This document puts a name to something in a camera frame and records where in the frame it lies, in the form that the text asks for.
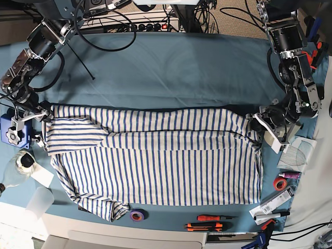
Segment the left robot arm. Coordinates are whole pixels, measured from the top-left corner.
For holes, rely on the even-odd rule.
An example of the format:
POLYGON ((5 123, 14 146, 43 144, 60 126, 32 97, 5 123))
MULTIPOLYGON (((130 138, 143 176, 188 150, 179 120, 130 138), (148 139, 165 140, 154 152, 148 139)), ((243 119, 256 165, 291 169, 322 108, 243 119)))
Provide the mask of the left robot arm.
POLYGON ((308 45, 294 8, 277 7, 272 1, 257 1, 257 10, 271 48, 267 61, 276 54, 280 60, 278 74, 270 68, 285 97, 269 106, 261 106, 251 116, 272 137, 272 143, 285 147, 289 133, 301 117, 314 118, 321 109, 324 89, 317 87, 312 66, 304 48, 308 45))

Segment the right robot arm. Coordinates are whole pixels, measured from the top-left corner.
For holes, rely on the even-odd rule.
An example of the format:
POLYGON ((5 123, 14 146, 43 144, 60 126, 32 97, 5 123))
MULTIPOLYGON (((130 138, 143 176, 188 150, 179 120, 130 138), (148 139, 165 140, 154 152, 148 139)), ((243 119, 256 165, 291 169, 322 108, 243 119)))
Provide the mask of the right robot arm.
POLYGON ((7 1, 17 10, 31 10, 38 14, 40 23, 27 38, 29 46, 21 51, 13 65, 1 78, 1 98, 32 114, 39 121, 53 119, 51 105, 39 101, 38 93, 51 88, 60 78, 65 59, 61 49, 68 44, 83 24, 83 1, 7 1), (42 88, 30 87, 46 64, 59 56, 61 64, 54 80, 42 88))

